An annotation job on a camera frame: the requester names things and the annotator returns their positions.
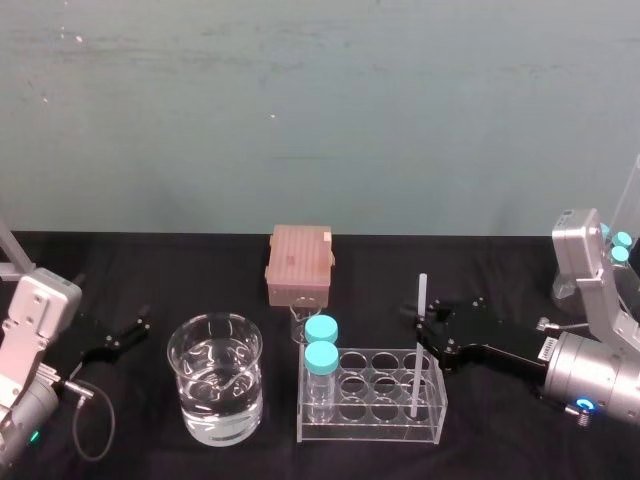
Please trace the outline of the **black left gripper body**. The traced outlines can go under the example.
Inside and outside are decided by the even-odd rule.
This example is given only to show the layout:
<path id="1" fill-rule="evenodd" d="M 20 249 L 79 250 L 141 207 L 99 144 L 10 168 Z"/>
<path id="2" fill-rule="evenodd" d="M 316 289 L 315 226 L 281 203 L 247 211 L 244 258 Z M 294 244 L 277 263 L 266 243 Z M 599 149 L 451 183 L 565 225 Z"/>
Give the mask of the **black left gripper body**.
<path id="1" fill-rule="evenodd" d="M 48 366 L 55 371 L 55 384 L 64 384 L 83 365 L 110 362 L 117 357 L 122 333 L 108 328 L 85 313 L 77 313 L 48 348 Z"/>

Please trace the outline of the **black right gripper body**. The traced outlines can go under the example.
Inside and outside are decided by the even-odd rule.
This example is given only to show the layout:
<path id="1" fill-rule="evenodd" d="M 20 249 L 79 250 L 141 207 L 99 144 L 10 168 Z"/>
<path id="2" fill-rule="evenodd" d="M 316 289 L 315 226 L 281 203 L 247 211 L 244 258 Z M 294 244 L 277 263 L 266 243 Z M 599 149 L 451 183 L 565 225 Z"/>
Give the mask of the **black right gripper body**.
<path id="1" fill-rule="evenodd" d="M 545 340 L 538 330 L 502 320 L 480 300 L 456 303 L 447 315 L 447 368 L 481 364 L 540 386 L 548 369 L 539 357 Z"/>

